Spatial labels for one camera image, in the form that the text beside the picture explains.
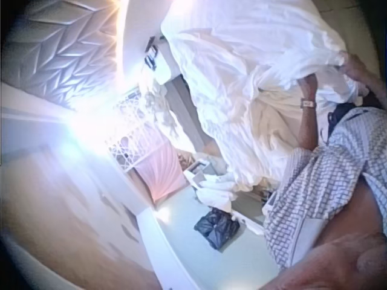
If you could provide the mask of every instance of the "man's arm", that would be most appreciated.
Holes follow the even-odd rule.
[[[375,94],[383,108],[387,109],[386,84],[368,71],[365,64],[357,56],[345,52],[342,52],[342,55],[345,58],[345,63],[339,68],[339,71],[351,79],[363,83]]]
[[[304,99],[316,101],[317,78],[311,74],[298,80]],[[319,134],[317,128],[316,108],[303,108],[301,127],[298,134],[299,147],[313,151],[319,144]]]

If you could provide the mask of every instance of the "crumpled bedding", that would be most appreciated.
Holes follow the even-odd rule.
[[[335,68],[343,40],[309,0],[175,0],[161,30],[240,190],[282,179],[301,123],[297,79],[317,74],[319,120],[358,94]]]

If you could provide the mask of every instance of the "skin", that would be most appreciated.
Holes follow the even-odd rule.
[[[311,250],[261,290],[385,290],[387,243],[382,233],[351,234]]]
[[[375,74],[367,70],[365,64],[355,55],[341,52],[345,59],[343,66],[339,67],[339,71],[346,74],[353,80],[366,85],[381,102],[384,109],[387,109],[387,92],[386,84],[383,83]]]
[[[358,57],[344,55],[346,62],[340,71],[363,82],[387,108],[385,84]],[[298,82],[304,98],[315,101],[316,76],[313,74]],[[314,108],[303,109],[299,144],[308,150],[318,145]],[[329,221],[307,256],[261,289],[387,289],[387,243],[381,233],[382,225],[374,195],[360,178],[350,202]]]

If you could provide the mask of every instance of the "white cloth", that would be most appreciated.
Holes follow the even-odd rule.
[[[161,30],[241,190],[282,179],[301,121],[296,79],[317,73],[324,114],[357,95],[328,66],[345,44],[311,1],[175,0]]]

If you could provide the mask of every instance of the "wristwatch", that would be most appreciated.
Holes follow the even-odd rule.
[[[315,101],[309,101],[304,98],[301,99],[301,104],[300,108],[315,108],[316,107],[316,102]]]

